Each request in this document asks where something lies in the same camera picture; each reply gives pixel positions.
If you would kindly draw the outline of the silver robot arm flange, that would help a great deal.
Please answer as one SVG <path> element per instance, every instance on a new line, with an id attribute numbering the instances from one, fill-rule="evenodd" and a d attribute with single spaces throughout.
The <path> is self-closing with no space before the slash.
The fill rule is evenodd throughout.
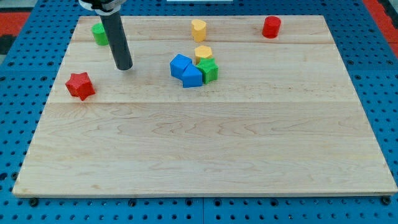
<path id="1" fill-rule="evenodd" d="M 110 16 L 119 12 L 127 0 L 78 0 L 79 5 L 89 11 L 95 11 L 100 16 Z"/>

